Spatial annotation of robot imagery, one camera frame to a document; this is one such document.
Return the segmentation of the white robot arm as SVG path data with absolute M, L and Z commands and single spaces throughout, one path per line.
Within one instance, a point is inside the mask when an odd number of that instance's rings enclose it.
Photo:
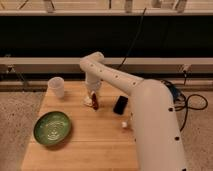
M 173 96 L 161 81 L 140 78 L 104 65 L 95 52 L 80 59 L 88 92 L 101 81 L 129 96 L 139 171 L 189 171 Z

